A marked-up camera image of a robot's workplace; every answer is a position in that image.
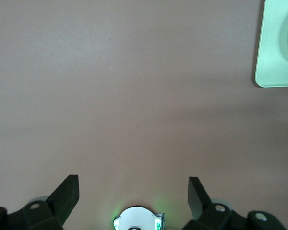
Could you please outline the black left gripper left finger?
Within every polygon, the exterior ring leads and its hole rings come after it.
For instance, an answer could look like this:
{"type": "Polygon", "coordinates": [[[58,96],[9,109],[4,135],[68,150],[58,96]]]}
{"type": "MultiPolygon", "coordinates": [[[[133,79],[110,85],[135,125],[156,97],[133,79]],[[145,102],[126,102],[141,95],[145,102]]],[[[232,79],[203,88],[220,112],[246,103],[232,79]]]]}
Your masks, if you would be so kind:
{"type": "Polygon", "coordinates": [[[10,214],[0,207],[0,230],[64,230],[79,198],[79,176],[69,175],[46,200],[32,201],[10,214]]]}

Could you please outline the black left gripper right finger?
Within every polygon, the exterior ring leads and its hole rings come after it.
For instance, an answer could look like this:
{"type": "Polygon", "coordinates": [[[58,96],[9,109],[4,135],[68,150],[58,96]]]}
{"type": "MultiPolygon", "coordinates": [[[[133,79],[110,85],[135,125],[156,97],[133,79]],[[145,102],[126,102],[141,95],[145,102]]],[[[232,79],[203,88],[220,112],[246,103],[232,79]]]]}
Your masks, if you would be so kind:
{"type": "Polygon", "coordinates": [[[193,219],[182,230],[285,230],[268,212],[255,210],[243,217],[224,204],[212,202],[198,177],[189,177],[188,204],[193,219]]]}

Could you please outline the brown table mat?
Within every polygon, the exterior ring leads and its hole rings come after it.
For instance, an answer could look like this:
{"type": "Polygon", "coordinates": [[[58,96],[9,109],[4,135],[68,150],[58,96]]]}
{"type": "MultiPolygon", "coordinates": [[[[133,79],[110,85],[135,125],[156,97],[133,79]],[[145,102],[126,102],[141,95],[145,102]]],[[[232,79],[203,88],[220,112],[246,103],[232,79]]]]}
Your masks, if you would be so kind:
{"type": "Polygon", "coordinates": [[[188,178],[288,229],[288,88],[254,69],[264,0],[0,0],[0,207],[70,174],[66,230],[191,218],[188,178]]]}

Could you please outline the light green rectangular tray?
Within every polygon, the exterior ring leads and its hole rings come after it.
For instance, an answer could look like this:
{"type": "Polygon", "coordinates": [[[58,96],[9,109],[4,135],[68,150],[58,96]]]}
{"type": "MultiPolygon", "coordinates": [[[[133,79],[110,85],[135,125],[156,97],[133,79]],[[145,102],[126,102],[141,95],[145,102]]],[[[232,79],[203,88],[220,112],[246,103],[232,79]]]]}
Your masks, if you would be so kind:
{"type": "Polygon", "coordinates": [[[288,87],[288,0],[264,0],[254,79],[262,88],[288,87]]]}

